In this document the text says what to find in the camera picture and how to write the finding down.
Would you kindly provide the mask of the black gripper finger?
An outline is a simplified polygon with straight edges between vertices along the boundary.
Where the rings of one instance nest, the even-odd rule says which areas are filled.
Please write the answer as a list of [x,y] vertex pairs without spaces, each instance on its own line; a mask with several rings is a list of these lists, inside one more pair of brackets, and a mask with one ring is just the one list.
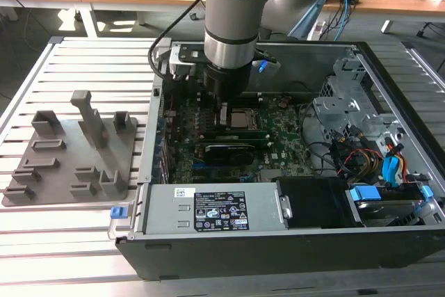
[[218,98],[216,102],[216,125],[219,127],[226,127],[229,124],[229,105],[220,98]]

